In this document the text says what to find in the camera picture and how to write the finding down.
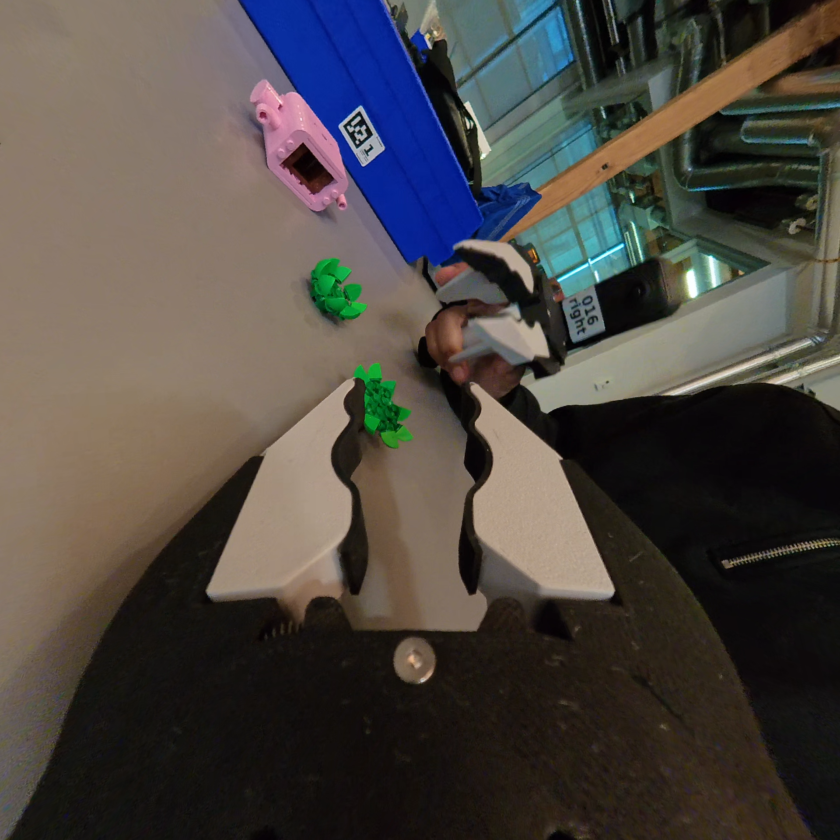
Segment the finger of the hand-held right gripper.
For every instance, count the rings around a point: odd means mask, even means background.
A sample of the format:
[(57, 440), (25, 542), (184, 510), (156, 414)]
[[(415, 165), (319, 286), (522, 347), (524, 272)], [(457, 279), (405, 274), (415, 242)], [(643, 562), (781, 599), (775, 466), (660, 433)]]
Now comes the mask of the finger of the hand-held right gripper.
[(488, 305), (527, 303), (535, 295), (534, 265), (511, 244), (463, 240), (455, 253), (468, 269), (436, 291), (441, 303), (477, 300)]
[(538, 323), (528, 324), (514, 311), (471, 318), (463, 329), (463, 348), (449, 357), (458, 363), (498, 355), (511, 365), (548, 359), (550, 347)]

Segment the white pipe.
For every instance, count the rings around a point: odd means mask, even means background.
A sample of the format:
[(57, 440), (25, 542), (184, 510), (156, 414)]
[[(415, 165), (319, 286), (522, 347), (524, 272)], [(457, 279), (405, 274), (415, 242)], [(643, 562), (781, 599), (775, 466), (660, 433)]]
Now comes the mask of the white pipe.
[(826, 373), (839, 364), (839, 338), (813, 335), (783, 342), (738, 362), (700, 375), (660, 392), (661, 396), (687, 396), (719, 385), (761, 382), (794, 385)]

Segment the metal ventilation duct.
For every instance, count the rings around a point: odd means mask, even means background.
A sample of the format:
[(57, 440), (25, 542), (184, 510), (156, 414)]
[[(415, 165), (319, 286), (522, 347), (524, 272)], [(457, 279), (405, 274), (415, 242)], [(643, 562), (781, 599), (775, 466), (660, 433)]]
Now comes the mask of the metal ventilation duct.
[(815, 192), (838, 143), (838, 109), (708, 119), (675, 141), (674, 173), (691, 193), (758, 187)]

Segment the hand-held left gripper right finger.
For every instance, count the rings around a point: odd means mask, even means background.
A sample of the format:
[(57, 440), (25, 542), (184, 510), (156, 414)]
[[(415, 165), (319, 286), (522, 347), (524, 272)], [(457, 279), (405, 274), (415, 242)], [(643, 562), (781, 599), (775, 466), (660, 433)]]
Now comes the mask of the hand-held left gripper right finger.
[(465, 468), (474, 481), (460, 530), (460, 578), (487, 603), (608, 601), (615, 586), (560, 455), (479, 385), (463, 390)]

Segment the wooden beam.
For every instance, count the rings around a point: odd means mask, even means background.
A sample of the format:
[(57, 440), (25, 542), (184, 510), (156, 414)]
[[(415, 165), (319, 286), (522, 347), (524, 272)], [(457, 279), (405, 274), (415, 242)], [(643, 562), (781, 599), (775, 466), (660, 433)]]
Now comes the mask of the wooden beam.
[(812, 6), (542, 185), (539, 203), (505, 240), (542, 222), (838, 36), (839, 2)]

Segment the person's right forearm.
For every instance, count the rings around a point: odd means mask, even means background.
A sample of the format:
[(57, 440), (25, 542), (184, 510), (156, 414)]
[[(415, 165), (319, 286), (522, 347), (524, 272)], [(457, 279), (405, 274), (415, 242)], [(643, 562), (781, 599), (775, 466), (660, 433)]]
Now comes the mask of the person's right forearm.
[(516, 386), (500, 404), (560, 456), (578, 463), (619, 507), (669, 502), (698, 505), (709, 496), (691, 478), (686, 438), (698, 435), (694, 415), (725, 386), (694, 395), (644, 396), (544, 412), (529, 389)]

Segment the green toy brick plant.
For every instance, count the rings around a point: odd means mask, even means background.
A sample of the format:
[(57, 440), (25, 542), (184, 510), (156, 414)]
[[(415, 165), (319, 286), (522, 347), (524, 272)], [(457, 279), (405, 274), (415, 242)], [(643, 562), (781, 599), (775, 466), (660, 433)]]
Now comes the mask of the green toy brick plant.
[(383, 378), (380, 364), (373, 363), (368, 368), (359, 364), (353, 376), (364, 384), (366, 431), (392, 449), (398, 449), (401, 444), (413, 440), (412, 433), (405, 426), (411, 411), (394, 402), (396, 382)]
[(310, 297), (325, 316), (340, 321), (357, 319), (367, 309), (361, 284), (349, 282), (352, 269), (338, 258), (320, 260), (310, 274)]

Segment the blue plastic bin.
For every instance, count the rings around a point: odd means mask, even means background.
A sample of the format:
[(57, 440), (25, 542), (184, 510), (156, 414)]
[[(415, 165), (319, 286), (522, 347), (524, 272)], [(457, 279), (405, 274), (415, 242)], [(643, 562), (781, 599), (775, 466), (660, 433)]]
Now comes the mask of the blue plastic bin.
[(453, 256), (482, 216), (380, 1), (243, 1), (407, 262)]

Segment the blue bag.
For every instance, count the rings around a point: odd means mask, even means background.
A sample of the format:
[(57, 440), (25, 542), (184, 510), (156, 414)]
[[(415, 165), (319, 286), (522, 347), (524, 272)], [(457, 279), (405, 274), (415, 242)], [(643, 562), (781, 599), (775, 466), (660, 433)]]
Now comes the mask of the blue bag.
[(476, 199), (482, 221), (475, 238), (499, 241), (541, 201), (527, 182), (482, 187)]

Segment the person's right hand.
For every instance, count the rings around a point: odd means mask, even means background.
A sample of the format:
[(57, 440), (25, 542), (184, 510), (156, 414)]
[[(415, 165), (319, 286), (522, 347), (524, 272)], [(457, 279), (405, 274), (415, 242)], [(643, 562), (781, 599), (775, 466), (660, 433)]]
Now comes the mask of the person's right hand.
[(427, 351), (436, 367), (457, 385), (477, 383), (497, 400), (520, 384), (526, 372), (523, 364), (512, 365), (497, 354), (459, 362), (452, 358), (464, 349), (463, 330), (468, 320), (489, 317), (504, 309), (503, 304), (470, 299), (438, 311), (425, 328)]

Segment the person's black jacket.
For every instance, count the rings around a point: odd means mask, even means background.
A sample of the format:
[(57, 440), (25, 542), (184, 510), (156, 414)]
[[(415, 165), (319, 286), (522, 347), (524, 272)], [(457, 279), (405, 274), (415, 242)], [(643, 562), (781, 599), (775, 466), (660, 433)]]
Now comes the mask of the person's black jacket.
[(838, 411), (788, 387), (725, 387), (686, 438), (709, 496), (620, 508), (709, 615), (810, 828), (838, 838)]

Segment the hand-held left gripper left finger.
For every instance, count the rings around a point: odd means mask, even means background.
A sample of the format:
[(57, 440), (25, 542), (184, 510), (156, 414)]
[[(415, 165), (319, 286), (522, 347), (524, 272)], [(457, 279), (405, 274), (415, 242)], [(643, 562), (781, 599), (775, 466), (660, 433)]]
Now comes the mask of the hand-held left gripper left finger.
[(361, 592), (364, 393), (362, 379), (345, 381), (265, 451), (206, 588), (212, 601), (271, 598), (304, 613), (316, 597)]

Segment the pink toy brick pot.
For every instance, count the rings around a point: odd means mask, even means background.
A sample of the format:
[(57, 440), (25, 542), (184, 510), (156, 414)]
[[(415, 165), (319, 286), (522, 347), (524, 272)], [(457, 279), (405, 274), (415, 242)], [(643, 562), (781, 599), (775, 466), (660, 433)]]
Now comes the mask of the pink toy brick pot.
[(303, 97), (294, 91), (279, 94), (261, 80), (249, 99), (262, 128), (269, 170), (313, 212), (331, 205), (345, 210), (349, 177), (340, 147)]

